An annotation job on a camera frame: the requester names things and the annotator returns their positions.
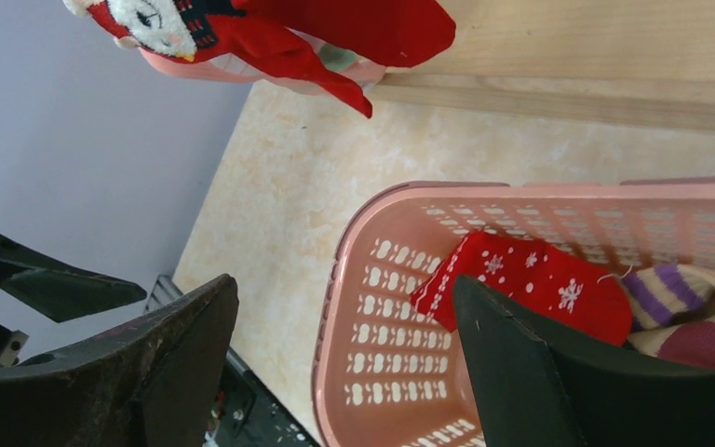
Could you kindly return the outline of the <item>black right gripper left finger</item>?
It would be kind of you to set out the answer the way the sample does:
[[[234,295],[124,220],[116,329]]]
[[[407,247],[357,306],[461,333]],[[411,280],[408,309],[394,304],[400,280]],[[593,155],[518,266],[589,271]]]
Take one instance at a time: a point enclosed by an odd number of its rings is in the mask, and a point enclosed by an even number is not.
[[[221,275],[81,342],[0,367],[0,446],[200,446],[236,325]]]

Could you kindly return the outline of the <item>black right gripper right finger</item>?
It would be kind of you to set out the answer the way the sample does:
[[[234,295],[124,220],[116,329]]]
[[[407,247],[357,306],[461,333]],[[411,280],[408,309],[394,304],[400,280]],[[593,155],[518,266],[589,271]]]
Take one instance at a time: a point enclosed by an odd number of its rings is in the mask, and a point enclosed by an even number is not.
[[[603,343],[474,278],[453,288],[491,446],[715,446],[715,370]]]

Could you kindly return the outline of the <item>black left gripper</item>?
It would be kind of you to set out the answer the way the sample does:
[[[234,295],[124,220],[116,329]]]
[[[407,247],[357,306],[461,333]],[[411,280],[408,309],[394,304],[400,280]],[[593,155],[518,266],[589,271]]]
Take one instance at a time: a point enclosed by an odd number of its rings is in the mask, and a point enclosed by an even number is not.
[[[51,320],[99,314],[144,300],[140,285],[74,267],[0,234],[0,290]],[[28,335],[0,325],[0,366],[19,363]]]

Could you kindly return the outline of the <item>red patterned sock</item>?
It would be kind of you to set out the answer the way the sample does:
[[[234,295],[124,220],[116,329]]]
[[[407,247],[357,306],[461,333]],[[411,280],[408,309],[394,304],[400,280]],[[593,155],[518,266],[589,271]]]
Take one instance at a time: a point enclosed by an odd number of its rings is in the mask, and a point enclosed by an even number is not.
[[[410,294],[415,310],[457,330],[453,288],[474,278],[520,305],[611,345],[632,329],[629,299],[606,269],[543,240],[476,230],[465,235],[434,273]]]

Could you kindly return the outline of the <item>pink plastic laundry basket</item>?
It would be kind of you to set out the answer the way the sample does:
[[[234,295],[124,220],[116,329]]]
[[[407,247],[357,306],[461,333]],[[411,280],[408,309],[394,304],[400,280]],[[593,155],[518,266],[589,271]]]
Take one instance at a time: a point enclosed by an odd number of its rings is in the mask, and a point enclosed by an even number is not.
[[[715,446],[715,178],[381,193],[312,390],[327,446]]]

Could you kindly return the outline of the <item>striped maroon purple sock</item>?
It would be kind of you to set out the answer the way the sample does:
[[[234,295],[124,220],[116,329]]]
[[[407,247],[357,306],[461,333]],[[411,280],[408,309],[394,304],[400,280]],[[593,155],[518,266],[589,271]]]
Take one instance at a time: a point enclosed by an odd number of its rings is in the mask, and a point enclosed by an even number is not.
[[[715,369],[715,271],[658,264],[621,278],[633,315],[627,342],[658,359]]]

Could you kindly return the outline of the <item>red plain sock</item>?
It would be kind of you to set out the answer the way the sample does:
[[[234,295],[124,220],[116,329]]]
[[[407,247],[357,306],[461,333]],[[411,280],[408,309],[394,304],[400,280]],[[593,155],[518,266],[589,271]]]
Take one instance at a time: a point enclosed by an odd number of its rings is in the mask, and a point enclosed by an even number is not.
[[[242,3],[292,30],[387,67],[411,68],[448,49],[456,24],[432,0],[267,0]]]

